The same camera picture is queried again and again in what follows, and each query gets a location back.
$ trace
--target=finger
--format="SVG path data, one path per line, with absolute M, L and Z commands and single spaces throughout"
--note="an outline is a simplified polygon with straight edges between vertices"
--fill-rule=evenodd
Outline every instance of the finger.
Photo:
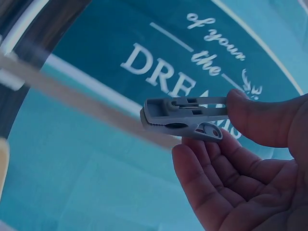
M 250 101 L 239 90 L 227 96 L 231 123 L 247 138 L 271 147 L 287 147 L 290 125 L 298 109 L 307 101 L 304 95 L 280 103 Z
M 233 192 L 229 188 L 225 188 L 220 178 L 218 177 L 215 169 L 211 165 L 210 158 L 205 148 L 203 141 L 193 140 L 190 138 L 182 138 L 182 144 L 187 145 L 197 157 L 203 172 L 208 177 L 209 181 L 215 187 L 215 189 L 233 206 L 245 202 L 245 200 L 236 192 Z
M 242 175 L 252 176 L 262 159 L 241 144 L 226 130 L 222 130 L 223 139 L 218 143 L 221 153 L 230 161 Z
M 253 198 L 265 186 L 258 180 L 239 174 L 230 161 L 221 154 L 216 143 L 205 143 L 207 152 L 223 185 L 239 194 L 246 201 Z
M 212 185 L 188 146 L 175 146 L 172 157 L 175 172 L 203 227 L 207 230 L 218 230 L 233 209 L 232 205 Z
M 261 160 L 241 144 L 227 131 L 223 130 L 223 140 L 218 143 L 221 153 L 241 174 L 255 178 L 263 184 L 269 184 L 288 162 L 286 160 Z
M 219 179 L 217 173 L 215 172 L 213 166 L 211 166 L 211 161 L 208 153 L 205 149 L 205 144 L 203 141 L 193 140 L 189 138 L 183 138 L 182 144 L 187 145 L 197 157 L 203 172 L 208 177 L 212 185 L 219 191 L 223 188 L 223 184 Z

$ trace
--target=clothespin jaw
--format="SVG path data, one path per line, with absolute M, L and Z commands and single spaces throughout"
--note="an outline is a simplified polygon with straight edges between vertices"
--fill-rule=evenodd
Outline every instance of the clothespin jaw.
M 228 119 L 227 108 L 206 107 L 226 104 L 226 97 L 148 99 L 140 111 L 143 127 L 148 131 L 192 139 L 219 142 L 222 132 L 215 124 Z

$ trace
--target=teal background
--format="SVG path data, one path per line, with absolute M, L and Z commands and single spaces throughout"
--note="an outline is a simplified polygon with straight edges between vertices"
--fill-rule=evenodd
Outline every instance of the teal background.
M 186 19 L 189 13 L 196 13 L 201 20 L 215 17 L 216 22 L 188 30 L 187 26 L 192 24 Z M 166 97 L 159 84 L 153 87 L 145 81 L 156 68 L 157 58 L 166 60 L 175 69 L 174 76 L 167 81 L 170 91 L 176 85 L 180 71 L 197 82 L 189 94 L 191 97 L 198 97 L 206 90 L 210 90 L 209 96 L 223 96 L 233 88 L 224 78 L 211 77 L 201 66 L 191 62 L 193 53 L 150 27 L 151 22 L 189 44 L 194 48 L 194 53 L 209 50 L 210 54 L 217 54 L 213 66 L 221 66 L 222 73 L 239 86 L 244 84 L 242 70 L 247 69 L 252 86 L 263 86 L 259 96 L 261 101 L 276 102 L 299 96 L 290 80 L 262 47 L 211 1 L 94 1 L 72 25 L 54 54 L 140 105 L 147 98 Z M 203 37 L 212 28 L 244 53 L 246 60 L 237 60 L 217 41 L 204 41 Z M 134 75 L 120 67 L 134 50 L 134 43 L 148 49 L 154 58 L 151 70 L 144 75 Z M 132 66 L 142 68 L 144 64 L 144 55 L 140 54 Z M 239 141 L 262 158 L 273 156 L 272 148 L 256 145 L 243 136 Z

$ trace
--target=palm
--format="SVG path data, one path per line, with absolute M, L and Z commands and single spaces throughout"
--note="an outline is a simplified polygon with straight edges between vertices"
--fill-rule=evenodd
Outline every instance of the palm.
M 229 117 L 233 125 L 260 144 L 288 146 L 296 161 L 261 160 L 241 147 L 226 131 L 223 131 L 224 139 L 219 144 L 183 138 L 182 145 L 173 149 L 173 161 L 195 214 L 207 231 L 307 230 L 307 167 L 302 167 L 298 160 L 305 162 L 308 156 L 303 158 L 296 152 L 301 143 L 290 135 L 293 129 L 290 124 L 296 126 L 296 123 L 287 123 L 288 130 L 274 126 L 281 132 L 271 136 L 272 140 L 266 139 L 266 135 L 257 136 L 257 126 L 247 127 L 242 122 L 248 120 L 248 110 L 239 108 L 241 104 L 238 102 L 236 105 L 234 111 L 246 110 L 242 113 L 246 117 L 234 117 L 231 111 Z M 254 113 L 249 115 L 250 119 L 258 116 Z M 285 115 L 290 118 L 295 116 L 290 113 Z M 274 132 L 270 127 L 266 128 L 269 134 Z M 281 136 L 288 145 L 277 136 Z

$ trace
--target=white line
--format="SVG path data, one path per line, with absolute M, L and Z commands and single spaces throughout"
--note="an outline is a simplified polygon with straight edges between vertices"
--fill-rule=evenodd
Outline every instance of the white line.
M 298 0 L 299 4 L 304 8 L 306 14 L 308 14 L 308 7 L 303 0 Z
M 10 53 L 15 48 L 29 25 L 48 2 L 49 0 L 34 0 L 23 12 L 2 42 L 1 49 L 5 54 Z
M 226 74 L 221 74 L 221 76 L 229 83 L 231 83 L 235 88 L 244 92 L 244 90 L 239 85 L 237 85 L 232 79 L 230 79 Z
M 48 2 L 49 0 L 34 0 L 27 7 L 27 9 L 23 12 L 23 14 L 11 28 L 8 35 L 0 44 L 0 52 L 9 54 L 13 51 L 16 44 L 21 39 L 32 21 Z M 8 73 L 4 70 L 0 70 L 0 84 L 3 84 L 4 86 L 16 91 L 19 90 L 24 85 L 24 83 L 25 82 L 20 78 L 13 75 L 8 75 Z
M 222 3 L 220 0 L 211 0 L 211 1 L 215 3 L 219 8 L 221 8 L 231 18 L 233 18 L 233 20 L 236 21 L 265 50 L 265 52 L 271 57 L 271 59 L 277 64 L 277 66 L 287 76 L 287 78 L 293 84 L 294 88 L 298 91 L 298 93 L 300 95 L 303 95 L 304 94 L 303 90 L 301 90 L 300 86 L 295 81 L 291 73 L 282 64 L 282 62 L 278 59 L 278 57 L 272 52 L 272 50 L 268 47 L 268 45 L 240 17 L 238 17 L 224 3 Z
M 47 60 L 46 64 L 53 67 L 54 69 L 60 71 L 61 73 L 67 75 L 76 82 L 82 84 L 88 89 L 92 90 L 96 94 L 104 97 L 105 99 L 111 101 L 120 108 L 132 113 L 134 116 L 139 117 L 139 112 L 142 106 L 133 100 L 121 95 L 112 88 L 104 85 L 100 81 L 92 78 L 90 75 L 84 73 L 68 62 L 62 60 L 61 58 L 51 54 Z
M 159 32 L 161 32 L 162 34 L 166 35 L 167 37 L 169 37 L 170 39 L 172 39 L 173 41 L 175 41 L 177 44 L 181 45 L 183 48 L 185 48 L 186 50 L 188 50 L 189 52 L 193 52 L 193 48 L 191 48 L 190 46 L 188 46 L 186 43 L 184 43 L 183 41 L 181 41 L 180 39 L 178 39 L 177 37 L 175 37 L 174 35 L 172 35 L 170 32 L 166 31 L 165 29 L 161 28 L 159 25 L 157 25 L 156 23 L 150 23 L 150 26 L 155 28 L 156 30 L 158 30 Z

